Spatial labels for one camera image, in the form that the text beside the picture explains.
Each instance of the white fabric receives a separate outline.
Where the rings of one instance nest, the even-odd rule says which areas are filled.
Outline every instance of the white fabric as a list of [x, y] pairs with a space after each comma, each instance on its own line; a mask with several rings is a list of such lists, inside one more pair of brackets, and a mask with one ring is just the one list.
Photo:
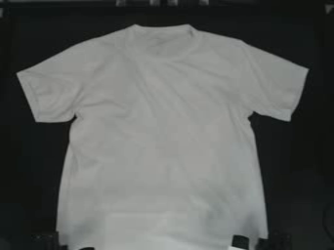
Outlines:
[[78, 250], [223, 250], [267, 235], [249, 116], [289, 121], [307, 69], [188, 24], [132, 25], [19, 72], [72, 124], [58, 230]]

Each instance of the black surface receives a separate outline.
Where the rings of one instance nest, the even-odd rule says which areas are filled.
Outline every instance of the black surface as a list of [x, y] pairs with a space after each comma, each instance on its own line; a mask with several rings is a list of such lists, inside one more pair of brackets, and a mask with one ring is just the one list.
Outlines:
[[[15, 72], [35, 65], [66, 48], [99, 35], [142, 25], [190, 23], [196, 29], [243, 39], [255, 47], [310, 68], [306, 88], [291, 123], [254, 115], [259, 164], [265, 185], [269, 225], [282, 228], [277, 210], [291, 172], [318, 165], [323, 121], [323, 76], [319, 56], [321, 10], [294, 12], [254, 7], [174, 10], [17, 9], [13, 13], [8, 77], [3, 81], [1, 138], [4, 154], [0, 187], [4, 213], [0, 235], [55, 230], [58, 192], [71, 122], [43, 124], [32, 120]], [[20, 229], [13, 225], [16, 217]]]

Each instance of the sleeve hem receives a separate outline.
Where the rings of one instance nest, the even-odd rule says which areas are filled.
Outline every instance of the sleeve hem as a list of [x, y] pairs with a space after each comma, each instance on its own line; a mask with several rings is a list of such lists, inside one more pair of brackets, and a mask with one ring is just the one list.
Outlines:
[[32, 116], [35, 121], [39, 121], [39, 106], [37, 106], [37, 99], [36, 99], [36, 95], [35, 95], [35, 91], [32, 89], [31, 86], [31, 79], [29, 79], [29, 75], [27, 72], [20, 71], [17, 73], [17, 77], [21, 83], [21, 87], [27, 96], [27, 100], [28, 100], [28, 105], [29, 105], [29, 109], [32, 112]]

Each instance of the neckline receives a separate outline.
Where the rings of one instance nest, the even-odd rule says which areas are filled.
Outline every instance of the neckline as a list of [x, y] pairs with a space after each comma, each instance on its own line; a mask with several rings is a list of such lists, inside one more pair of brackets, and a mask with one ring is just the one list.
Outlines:
[[[190, 46], [176, 55], [168, 56], [168, 57], [159, 57], [155, 56], [151, 53], [146, 53], [143, 50], [139, 49], [136, 46], [136, 32], [171, 32], [171, 33], [188, 33], [192, 36], [192, 42], [190, 43]], [[188, 24], [180, 24], [180, 25], [171, 25], [171, 26], [142, 26], [139, 24], [134, 24], [128, 27], [130, 32], [130, 42], [128, 42], [128, 49], [138, 55], [144, 56], [146, 58], [162, 61], [162, 62], [170, 62], [176, 61], [184, 58], [199, 46], [200, 43], [200, 32]]]

